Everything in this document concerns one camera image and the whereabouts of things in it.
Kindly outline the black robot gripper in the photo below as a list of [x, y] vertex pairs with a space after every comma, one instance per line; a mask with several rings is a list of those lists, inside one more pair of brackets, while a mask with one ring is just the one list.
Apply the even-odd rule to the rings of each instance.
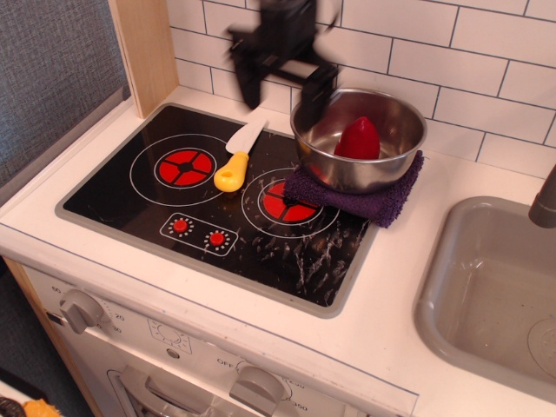
[[[297, 130], [310, 130], [320, 121], [338, 75], [338, 69], [314, 48], [317, 10], [316, 1], [261, 1], [256, 28], [228, 27], [230, 56], [242, 99], [250, 109], [261, 104], [261, 82], [269, 75], [303, 85], [294, 110]], [[284, 69], [293, 61], [315, 69], [308, 76], [297, 76]]]

